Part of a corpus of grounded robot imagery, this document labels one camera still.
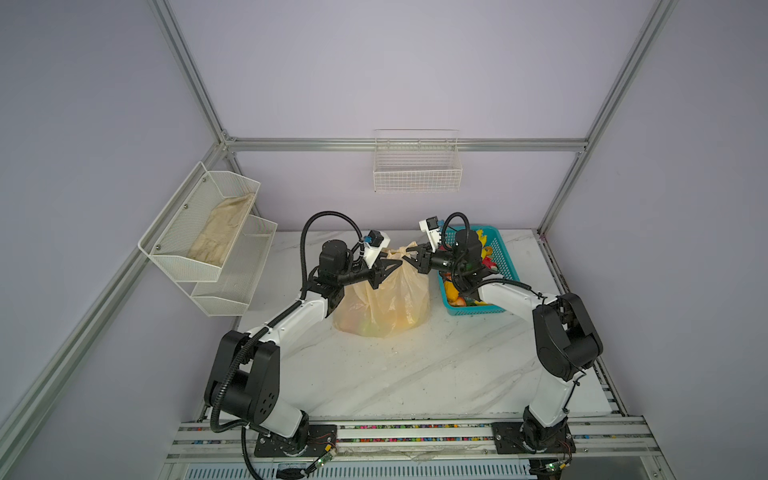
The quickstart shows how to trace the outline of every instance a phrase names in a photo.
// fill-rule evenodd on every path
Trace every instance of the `robotic arm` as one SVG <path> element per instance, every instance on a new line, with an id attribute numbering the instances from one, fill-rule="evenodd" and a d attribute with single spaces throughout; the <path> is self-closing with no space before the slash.
<path id="1" fill-rule="evenodd" d="M 453 217 L 462 217 L 465 229 L 456 233 L 449 246 L 443 239 Z M 423 220 L 420 226 L 429 242 L 409 249 L 412 257 L 404 260 L 420 273 L 450 272 L 462 295 L 482 298 L 534 325 L 538 358 L 546 372 L 524 411 L 519 444 L 530 452 L 544 451 L 565 426 L 568 401 L 584 369 L 603 349 L 584 304 L 573 293 L 536 293 L 524 283 L 494 275 L 482 265 L 482 244 L 463 214 L 449 216 L 442 230 L 436 217 Z M 280 399 L 281 353 L 333 312 L 344 296 L 344 286 L 368 281 L 376 289 L 400 266 L 401 260 L 386 259 L 381 253 L 388 244 L 386 234 L 376 230 L 352 249 L 341 240 L 325 242 L 319 265 L 306 278 L 298 300 L 263 326 L 245 333 L 233 330 L 222 338 L 204 394 L 206 404 L 213 407 L 214 432 L 249 425 L 281 442 L 287 453 L 306 446 L 308 415 Z M 361 252 L 354 259 L 358 248 Z M 250 373 L 240 370 L 248 362 L 252 362 Z M 221 411 L 238 420 L 220 425 Z"/>
<path id="2" fill-rule="evenodd" d="M 454 216 L 464 220 L 465 229 L 457 231 L 454 244 L 448 246 L 442 239 Z M 437 217 L 422 221 L 420 226 L 429 243 L 410 249 L 416 253 L 415 258 L 404 260 L 420 273 L 449 272 L 462 295 L 498 305 L 533 324 L 536 353 L 545 371 L 531 405 L 523 412 L 516 443 L 530 452 L 545 451 L 565 428 L 568 402 L 578 380 L 586 376 L 584 369 L 591 368 L 603 352 L 600 336 L 581 298 L 573 293 L 538 293 L 525 283 L 494 275 L 482 265 L 482 243 L 463 214 L 451 215 L 442 230 Z"/>

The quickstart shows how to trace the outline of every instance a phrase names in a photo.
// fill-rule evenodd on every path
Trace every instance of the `black cable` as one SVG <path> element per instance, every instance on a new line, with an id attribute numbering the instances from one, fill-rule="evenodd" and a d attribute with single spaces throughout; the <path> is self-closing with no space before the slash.
<path id="1" fill-rule="evenodd" d="M 320 265 L 318 265 L 315 268 L 310 270 L 310 274 L 306 278 L 306 285 L 301 287 L 301 293 L 305 293 L 307 290 L 310 289 L 310 281 L 311 281 L 312 277 L 315 275 L 315 272 L 317 271 L 317 269 L 319 269 L 319 268 L 320 268 Z"/>
<path id="2" fill-rule="evenodd" d="M 528 290 L 529 292 L 531 292 L 534 295 L 536 295 L 538 298 L 542 298 L 542 299 L 544 298 L 541 295 L 541 293 L 534 292 L 533 287 L 528 285 L 527 283 L 518 282 L 517 280 L 510 280 L 509 278 L 489 278 L 487 280 L 482 280 L 477 285 L 472 287 L 471 289 L 466 290 L 465 292 L 462 292 L 462 293 L 472 293 L 475 290 L 477 290 L 478 288 L 480 288 L 481 286 L 490 285 L 491 283 L 504 283 L 506 285 L 518 286 L 518 287 L 522 288 L 523 290 Z"/>
<path id="3" fill-rule="evenodd" d="M 292 303 L 288 308 L 286 308 L 280 315 L 276 316 L 275 318 L 271 319 L 271 321 L 261 330 L 256 332 L 255 335 L 250 337 L 245 345 L 243 345 L 243 348 L 240 349 L 240 351 L 237 352 L 235 355 L 235 358 L 232 360 L 232 363 L 230 364 L 230 369 L 227 371 L 227 376 L 224 377 L 224 381 L 221 383 L 221 386 L 219 387 L 219 391 L 216 394 L 216 398 L 213 401 L 213 405 L 211 406 L 210 410 L 210 430 L 214 433 L 221 433 L 225 432 L 229 429 L 233 429 L 237 426 L 242 425 L 248 425 L 248 421 L 237 419 L 232 420 L 231 422 L 227 422 L 224 425 L 219 425 L 219 415 L 221 414 L 221 402 L 224 400 L 224 395 L 227 394 L 227 389 L 230 387 L 230 384 L 232 383 L 232 379 L 235 378 L 235 373 L 238 369 L 240 369 L 240 364 L 244 363 L 246 355 L 250 353 L 250 351 L 256 346 L 256 344 L 259 342 L 259 339 L 263 336 L 265 336 L 271 328 L 274 328 L 277 326 L 278 323 L 283 321 L 285 317 L 290 315 L 295 309 L 299 308 L 301 306 L 301 301 L 297 300 L 296 302 Z"/>
<path id="4" fill-rule="evenodd" d="M 349 263 L 352 263 L 352 257 L 355 255 L 355 252 L 362 246 L 362 243 L 358 242 L 355 243 L 355 246 L 352 247 L 352 249 L 349 251 Z M 360 254 L 357 256 L 358 260 L 362 257 L 362 250 L 360 250 Z"/>
<path id="5" fill-rule="evenodd" d="M 256 480 L 263 480 L 259 474 L 256 473 L 256 470 L 250 463 L 250 458 L 248 458 L 248 446 L 245 444 L 245 427 L 240 429 L 240 446 L 243 447 L 243 460 L 245 461 L 245 468 L 248 469 L 250 476 L 254 477 Z"/>
<path id="6" fill-rule="evenodd" d="M 448 224 L 451 223 L 451 220 L 453 220 L 456 217 L 459 217 L 462 220 L 464 220 L 464 228 L 465 228 L 465 230 L 467 230 L 467 243 L 469 243 L 469 231 L 471 230 L 471 228 L 469 226 L 469 219 L 462 212 L 454 212 L 454 213 L 448 215 L 448 218 L 446 218 L 445 222 L 443 222 L 443 224 L 442 224 L 442 230 L 440 230 L 440 244 L 446 250 L 451 250 L 451 248 L 448 246 L 447 243 L 445 243 L 445 230 L 448 228 Z"/>
<path id="7" fill-rule="evenodd" d="M 275 472 L 275 477 L 280 480 L 300 480 L 306 477 L 303 472 L 301 468 L 284 468 Z"/>
<path id="8" fill-rule="evenodd" d="M 466 252 L 461 252 L 458 255 L 458 258 L 453 262 L 453 266 L 451 266 L 451 283 L 453 283 L 454 288 L 456 288 L 456 291 L 459 293 L 461 292 L 458 290 L 458 286 L 456 286 L 456 277 L 457 277 L 456 270 L 458 269 L 458 263 L 462 261 L 465 255 L 466 255 Z"/>
<path id="9" fill-rule="evenodd" d="M 306 298 L 306 285 L 308 284 L 308 280 L 306 278 L 306 251 L 304 249 L 305 243 L 306 243 L 306 233 L 310 230 L 310 225 L 312 225 L 312 222 L 317 220 L 320 217 L 338 217 L 346 220 L 352 227 L 355 229 L 355 232 L 357 233 L 357 240 L 359 243 L 362 243 L 362 233 L 360 232 L 360 228 L 357 226 L 355 222 L 345 214 L 341 214 L 340 212 L 335 212 L 333 210 L 325 210 L 323 212 L 318 212 L 317 214 L 314 214 L 310 217 L 309 220 L 306 221 L 304 224 L 304 228 L 301 229 L 301 241 L 299 242 L 299 255 L 301 256 L 301 299 L 304 300 Z"/>
<path id="10" fill-rule="evenodd" d="M 555 474 L 557 474 L 558 470 L 562 470 L 563 468 L 565 468 L 566 466 L 571 464 L 571 462 L 574 459 L 573 452 L 571 452 L 571 446 L 568 443 L 563 442 L 560 439 L 558 439 L 558 442 L 560 442 L 560 444 L 563 445 L 563 447 L 564 447 L 563 448 L 563 459 L 560 460 L 559 458 L 555 457 L 554 462 L 549 462 L 548 460 L 538 460 L 540 465 L 538 467 L 532 466 L 532 467 L 528 468 L 528 473 L 529 474 L 531 474 L 531 475 L 546 475 L 548 477 L 551 477 L 551 476 L 554 476 Z"/>
<path id="11" fill-rule="evenodd" d="M 585 376 L 587 376 L 587 373 L 580 366 L 578 366 L 575 363 L 573 363 L 571 361 L 571 359 L 569 359 L 565 355 L 565 353 L 563 353 L 563 352 L 561 352 L 561 353 L 562 353 L 563 357 L 565 357 L 565 359 L 568 361 L 568 363 L 570 363 L 572 366 L 576 367 L 578 369 L 578 371 L 581 372 L 581 376 L 574 380 L 574 386 L 573 386 L 573 388 L 571 388 L 571 393 L 568 393 L 568 398 L 565 400 L 565 404 L 563 405 L 563 413 L 565 415 L 567 415 L 568 413 L 571 413 L 571 410 L 568 409 L 568 403 L 571 401 L 571 397 L 573 397 L 574 392 L 576 391 L 576 387 L 581 385 L 578 381 L 583 379 Z"/>

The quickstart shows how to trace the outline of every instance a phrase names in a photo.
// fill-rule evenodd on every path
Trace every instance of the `blue plastic basket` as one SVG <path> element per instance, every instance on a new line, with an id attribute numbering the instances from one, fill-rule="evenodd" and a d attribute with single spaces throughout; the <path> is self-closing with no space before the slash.
<path id="1" fill-rule="evenodd" d="M 485 245 L 493 248 L 492 259 L 498 266 L 498 272 L 509 278 L 510 280 L 520 281 L 518 273 L 515 271 L 515 266 L 512 265 L 512 260 L 509 258 L 509 252 L 504 245 L 502 235 L 494 227 L 487 225 L 472 225 L 473 230 L 482 230 L 484 235 L 488 236 Z M 445 242 L 448 245 L 453 244 L 453 238 L 455 231 L 448 229 L 445 232 Z M 505 310 L 496 305 L 484 305 L 484 306 L 451 306 L 448 303 L 448 297 L 445 296 L 445 285 L 443 285 L 442 277 L 439 277 L 440 281 L 440 293 L 442 294 L 442 304 L 448 310 L 449 315 L 485 315 L 486 313 L 501 313 Z"/>

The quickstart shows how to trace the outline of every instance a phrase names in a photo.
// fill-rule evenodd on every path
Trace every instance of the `gray wall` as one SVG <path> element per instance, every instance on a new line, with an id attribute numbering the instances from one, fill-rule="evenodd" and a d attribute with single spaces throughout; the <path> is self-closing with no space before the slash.
<path id="1" fill-rule="evenodd" d="M 172 0 L 238 137 L 583 137 L 654 0 Z"/>
<path id="2" fill-rule="evenodd" d="M 520 138 L 586 136 L 654 1 L 172 3 L 232 135 L 453 128 Z M 461 157 L 459 194 L 387 195 L 373 193 L 370 153 L 239 155 L 262 182 L 260 212 L 281 230 L 326 208 L 390 230 L 460 209 L 475 222 L 536 227 L 573 160 L 562 152 Z"/>
<path id="3" fill-rule="evenodd" d="M 678 480 L 763 476 L 767 19 L 681 1 L 549 235 Z"/>
<path id="4" fill-rule="evenodd" d="M 3 2 L 0 45 L 3 422 L 213 138 L 144 0 Z M 228 319 L 150 268 L 14 478 L 157 474 Z"/>

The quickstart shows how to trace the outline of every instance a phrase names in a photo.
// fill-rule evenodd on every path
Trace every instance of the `white wire basket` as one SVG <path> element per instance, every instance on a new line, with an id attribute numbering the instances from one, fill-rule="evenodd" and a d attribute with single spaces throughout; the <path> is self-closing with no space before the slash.
<path id="1" fill-rule="evenodd" d="M 190 298 L 208 315 L 243 315 L 250 305 L 277 223 L 249 215 L 219 281 L 195 285 Z"/>
<path id="2" fill-rule="evenodd" d="M 229 171 L 208 171 L 203 176 L 170 221 L 149 252 L 144 251 L 155 265 L 174 282 L 216 282 L 227 264 L 234 247 L 226 252 L 221 265 L 205 263 L 188 257 L 192 244 L 203 231 L 211 211 L 227 198 L 253 194 L 245 211 L 253 208 L 259 182 Z M 233 232 L 237 238 L 245 222 Z"/>
<path id="3" fill-rule="evenodd" d="M 139 249 L 208 316 L 243 315 L 256 292 L 277 223 L 248 213 L 253 209 L 259 182 L 229 171 L 208 171 L 198 164 L 179 191 L 189 189 L 184 185 L 191 185 L 196 176 L 200 178 L 183 203 L 171 200 L 164 208 L 176 210 L 167 227 L 157 233 L 163 216 L 160 214 L 139 240 Z M 231 229 L 228 250 L 218 257 L 221 265 L 190 258 L 190 248 L 213 209 L 227 198 L 248 194 L 253 196 L 247 205 L 240 206 L 243 219 Z"/>
<path id="4" fill-rule="evenodd" d="M 457 130 L 377 130 L 373 190 L 457 192 L 462 182 Z"/>

